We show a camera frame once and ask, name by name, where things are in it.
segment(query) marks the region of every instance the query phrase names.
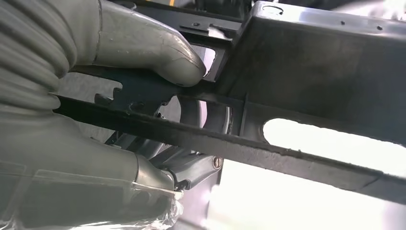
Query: metal bar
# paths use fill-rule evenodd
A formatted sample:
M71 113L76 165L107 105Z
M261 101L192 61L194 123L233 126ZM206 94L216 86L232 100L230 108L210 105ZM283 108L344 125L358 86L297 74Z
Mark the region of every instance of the metal bar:
M264 142L219 134L143 114L112 111L74 99L59 98L61 107L55 112L80 122L406 204L404 178Z

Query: clear plastic bag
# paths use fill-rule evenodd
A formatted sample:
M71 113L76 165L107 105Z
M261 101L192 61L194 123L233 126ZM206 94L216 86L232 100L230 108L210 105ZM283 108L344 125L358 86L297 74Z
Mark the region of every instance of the clear plastic bag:
M2 230L165 230L183 212L183 193L123 180L41 171L0 183Z

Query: screw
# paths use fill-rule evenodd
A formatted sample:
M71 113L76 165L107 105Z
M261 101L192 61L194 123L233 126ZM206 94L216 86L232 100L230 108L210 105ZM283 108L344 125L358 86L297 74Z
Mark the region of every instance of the screw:
M220 169L223 166L223 158L221 157L214 157L213 158L213 167L215 169Z

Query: gray glove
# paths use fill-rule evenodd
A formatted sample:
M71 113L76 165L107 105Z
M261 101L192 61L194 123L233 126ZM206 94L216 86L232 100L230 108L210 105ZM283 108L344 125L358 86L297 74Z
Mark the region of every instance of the gray glove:
M134 182L170 191L173 178L52 113L50 92L74 65L149 68L182 86L205 74L177 31L108 1L0 1L1 229L131 222L170 208L167 192L140 198Z

